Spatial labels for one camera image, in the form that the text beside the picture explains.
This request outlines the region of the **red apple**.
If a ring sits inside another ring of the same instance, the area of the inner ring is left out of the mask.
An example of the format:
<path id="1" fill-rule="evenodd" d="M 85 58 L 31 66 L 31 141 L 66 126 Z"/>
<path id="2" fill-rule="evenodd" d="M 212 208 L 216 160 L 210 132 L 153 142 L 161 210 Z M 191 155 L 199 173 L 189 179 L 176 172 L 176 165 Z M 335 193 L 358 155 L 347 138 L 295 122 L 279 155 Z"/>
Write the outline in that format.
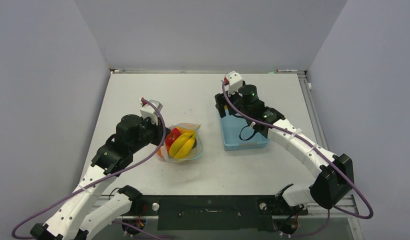
<path id="1" fill-rule="evenodd" d="M 173 128 L 165 139 L 166 147 L 170 148 L 180 135 L 180 130 L 177 127 Z"/>

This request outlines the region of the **blue plastic basket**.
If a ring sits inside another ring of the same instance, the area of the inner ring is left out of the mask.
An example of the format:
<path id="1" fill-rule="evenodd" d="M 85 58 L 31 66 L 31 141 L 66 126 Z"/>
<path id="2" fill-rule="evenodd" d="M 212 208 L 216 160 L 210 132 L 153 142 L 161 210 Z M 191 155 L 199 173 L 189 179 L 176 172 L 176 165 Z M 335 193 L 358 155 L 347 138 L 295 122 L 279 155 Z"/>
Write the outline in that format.
<path id="1" fill-rule="evenodd" d="M 227 105 L 223 109 L 225 117 L 219 116 L 219 122 L 225 151 L 259 149 L 267 146 L 270 140 L 249 127 L 241 115 L 230 115 Z"/>

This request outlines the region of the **yellow banana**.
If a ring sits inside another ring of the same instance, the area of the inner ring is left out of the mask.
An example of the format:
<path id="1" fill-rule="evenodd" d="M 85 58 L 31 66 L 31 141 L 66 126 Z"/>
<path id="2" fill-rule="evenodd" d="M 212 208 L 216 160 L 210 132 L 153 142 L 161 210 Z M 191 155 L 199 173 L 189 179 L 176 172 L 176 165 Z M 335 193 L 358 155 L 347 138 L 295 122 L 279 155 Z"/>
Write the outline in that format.
<path id="1" fill-rule="evenodd" d="M 184 133 L 180 135 L 169 149 L 169 155 L 174 159 L 183 159 L 189 155 L 192 150 L 196 133 Z"/>

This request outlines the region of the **clear zip top bag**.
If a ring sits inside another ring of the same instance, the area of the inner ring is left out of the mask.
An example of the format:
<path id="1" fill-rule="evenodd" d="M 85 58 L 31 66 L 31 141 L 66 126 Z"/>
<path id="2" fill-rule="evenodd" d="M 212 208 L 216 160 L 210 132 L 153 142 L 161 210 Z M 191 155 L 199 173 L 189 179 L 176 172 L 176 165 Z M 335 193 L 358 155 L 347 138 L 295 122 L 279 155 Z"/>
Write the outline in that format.
<path id="1" fill-rule="evenodd" d="M 195 123 L 179 123 L 171 126 L 164 145 L 156 152 L 158 159 L 164 162 L 181 163 L 200 158 L 204 150 L 199 136 L 200 127 L 200 124 Z"/>

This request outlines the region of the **green lime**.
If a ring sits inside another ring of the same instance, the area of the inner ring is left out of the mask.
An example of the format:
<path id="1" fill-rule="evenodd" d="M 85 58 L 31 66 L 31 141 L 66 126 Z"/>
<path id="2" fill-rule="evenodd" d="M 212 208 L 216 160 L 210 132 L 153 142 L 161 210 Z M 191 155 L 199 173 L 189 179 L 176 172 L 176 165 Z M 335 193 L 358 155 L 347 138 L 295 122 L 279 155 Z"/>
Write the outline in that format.
<path id="1" fill-rule="evenodd" d="M 192 149 L 195 149 L 196 147 L 197 147 L 197 139 L 195 138 L 195 139 L 194 139 L 193 146 L 192 146 Z"/>

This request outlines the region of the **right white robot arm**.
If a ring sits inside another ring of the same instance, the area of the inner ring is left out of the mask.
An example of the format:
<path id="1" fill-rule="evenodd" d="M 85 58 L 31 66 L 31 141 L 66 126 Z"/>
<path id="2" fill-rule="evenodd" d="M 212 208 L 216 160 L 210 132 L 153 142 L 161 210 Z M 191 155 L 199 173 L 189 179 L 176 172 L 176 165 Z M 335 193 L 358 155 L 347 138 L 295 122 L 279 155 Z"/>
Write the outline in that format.
<path id="1" fill-rule="evenodd" d="M 242 83 L 238 92 L 218 93 L 214 99 L 221 118 L 239 115 L 254 133 L 283 147 L 315 178 L 309 186 L 290 183 L 280 190 L 275 201 L 280 213 L 288 214 L 296 206 L 310 203 L 330 210 L 352 189 L 354 171 L 350 157 L 338 156 L 302 134 L 282 113 L 259 99 L 255 85 Z"/>

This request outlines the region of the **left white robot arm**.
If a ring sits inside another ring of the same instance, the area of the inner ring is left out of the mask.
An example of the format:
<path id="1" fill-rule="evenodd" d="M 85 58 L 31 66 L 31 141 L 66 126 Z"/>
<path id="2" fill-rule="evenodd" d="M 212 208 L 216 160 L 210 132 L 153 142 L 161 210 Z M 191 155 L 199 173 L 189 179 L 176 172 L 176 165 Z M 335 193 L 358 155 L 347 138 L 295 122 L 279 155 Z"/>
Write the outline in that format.
<path id="1" fill-rule="evenodd" d="M 117 217 L 136 215 L 142 208 L 142 194 L 129 185 L 108 202 L 91 210 L 102 193 L 133 162 L 136 152 L 149 144 L 162 146 L 169 133 L 160 113 L 125 115 L 115 134 L 101 146 L 78 186 L 45 223 L 30 230 L 36 240 L 91 240 Z"/>

